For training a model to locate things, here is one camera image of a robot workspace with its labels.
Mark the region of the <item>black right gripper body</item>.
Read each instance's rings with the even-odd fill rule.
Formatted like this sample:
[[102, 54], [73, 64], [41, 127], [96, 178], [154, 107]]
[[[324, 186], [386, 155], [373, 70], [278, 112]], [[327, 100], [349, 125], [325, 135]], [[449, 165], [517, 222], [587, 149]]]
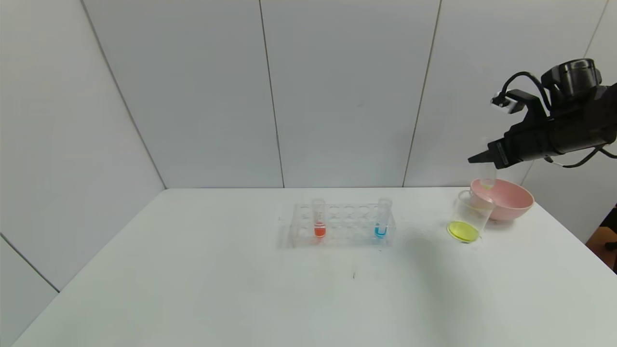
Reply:
[[564, 151], [553, 143], [550, 132], [544, 125], [522, 129], [513, 126], [501, 138], [489, 142], [487, 149], [491, 151], [492, 164], [498, 170], [522, 162], [564, 154]]

